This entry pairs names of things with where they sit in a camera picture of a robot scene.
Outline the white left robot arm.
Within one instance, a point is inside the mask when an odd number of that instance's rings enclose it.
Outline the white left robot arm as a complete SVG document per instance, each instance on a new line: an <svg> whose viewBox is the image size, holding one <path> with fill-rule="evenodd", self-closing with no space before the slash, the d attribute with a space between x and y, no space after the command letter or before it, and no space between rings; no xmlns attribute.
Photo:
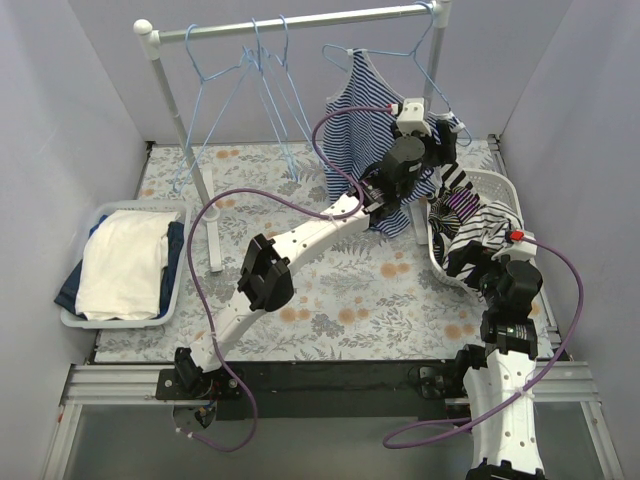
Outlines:
<svg viewBox="0 0 640 480"><path fill-rule="evenodd" d="M397 119L392 134L393 143L381 161L367 167L358 185L319 217L273 238L259 234L251 239L232 297L209 318L210 334L175 353L178 387L188 398L205 398L215 384L210 372L221 368L249 327L293 298L293 278L304 265L370 227L404 229L402 209L418 195L419 182L432 168L456 158L457 135L444 119L423 126Z"/></svg>

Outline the wide black white striped tank top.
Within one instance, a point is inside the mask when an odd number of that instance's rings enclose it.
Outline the wide black white striped tank top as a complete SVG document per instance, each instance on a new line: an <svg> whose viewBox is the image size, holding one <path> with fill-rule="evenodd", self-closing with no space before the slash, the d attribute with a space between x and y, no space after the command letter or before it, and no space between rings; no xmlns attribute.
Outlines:
<svg viewBox="0 0 640 480"><path fill-rule="evenodd" d="M473 183L470 181L466 171L457 161L444 164L437 169L439 184L436 188L435 197L440 198L446 191L453 191L457 187L473 190Z"/></svg>

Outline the white black thin striped tank top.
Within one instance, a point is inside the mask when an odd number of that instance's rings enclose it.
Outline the white black thin striped tank top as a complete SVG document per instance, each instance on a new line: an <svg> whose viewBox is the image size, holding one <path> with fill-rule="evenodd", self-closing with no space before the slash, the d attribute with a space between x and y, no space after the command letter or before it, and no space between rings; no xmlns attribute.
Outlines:
<svg viewBox="0 0 640 480"><path fill-rule="evenodd" d="M477 292L478 287L471 287L468 283L475 266L466 262L462 265L460 273L450 276L447 268L452 258L461 254L463 248L472 242L479 243L489 251L501 250L507 245L507 232L521 230L524 227L522 216L507 203L499 200L480 206L464 221L453 211L445 213L444 210L442 202L436 203L428 215L434 275L445 285Z"/></svg>

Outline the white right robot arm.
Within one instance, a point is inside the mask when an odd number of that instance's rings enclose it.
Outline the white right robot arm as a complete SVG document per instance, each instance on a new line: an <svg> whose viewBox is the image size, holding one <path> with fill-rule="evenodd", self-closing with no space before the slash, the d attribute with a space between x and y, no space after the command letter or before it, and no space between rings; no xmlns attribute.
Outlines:
<svg viewBox="0 0 640 480"><path fill-rule="evenodd" d="M464 284L486 302L482 346L467 345L456 356L454 389L470 401L473 461L468 479L544 479L538 450L534 396L525 384L535 374L538 336L529 317L539 293L541 273L529 260L478 241L467 244L447 273L468 267Z"/></svg>

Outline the light blue wire hanger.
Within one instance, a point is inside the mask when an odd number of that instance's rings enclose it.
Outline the light blue wire hanger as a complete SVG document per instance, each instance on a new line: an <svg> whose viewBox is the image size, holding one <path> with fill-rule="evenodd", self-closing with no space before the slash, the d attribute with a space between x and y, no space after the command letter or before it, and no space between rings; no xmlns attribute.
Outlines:
<svg viewBox="0 0 640 480"><path fill-rule="evenodd" d="M198 91L186 129L182 160L172 183L172 190L175 194L181 194L190 182L196 183L196 173L200 170L201 157L215 136L218 125L229 110L238 90L243 85L246 75L253 68L251 50L242 47L241 54L234 63L216 72L208 72L201 64L200 57L193 46L197 28L197 24L191 24L184 34L184 49L196 74ZM229 78L233 79L235 84L227 88L226 97L219 100L218 105L215 105L213 94L217 85L221 80Z"/></svg>

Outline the blue white striped tank top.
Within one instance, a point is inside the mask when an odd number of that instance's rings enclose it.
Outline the blue white striped tank top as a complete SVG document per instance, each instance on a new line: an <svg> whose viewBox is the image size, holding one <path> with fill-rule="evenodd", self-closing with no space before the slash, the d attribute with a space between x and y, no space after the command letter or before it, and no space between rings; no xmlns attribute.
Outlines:
<svg viewBox="0 0 640 480"><path fill-rule="evenodd" d="M383 79L368 53L363 49L347 50L347 79L342 89L327 99L326 114L352 106L382 107L403 103L404 97ZM446 121L452 133L458 134L464 129L464 124L452 112L427 112L426 120L438 144L440 138L436 132L437 120ZM359 178L366 167L382 160L383 155L391 148L394 140L391 133L392 121L389 115L361 111L333 117L324 124L322 151L340 170L354 179ZM426 170L402 205L435 193L436 183L433 175L433 169ZM351 187L351 184L331 167L325 167L325 177L332 203ZM373 225L372 229L388 237L396 237L410 225L409 217L398 210Z"/></svg>

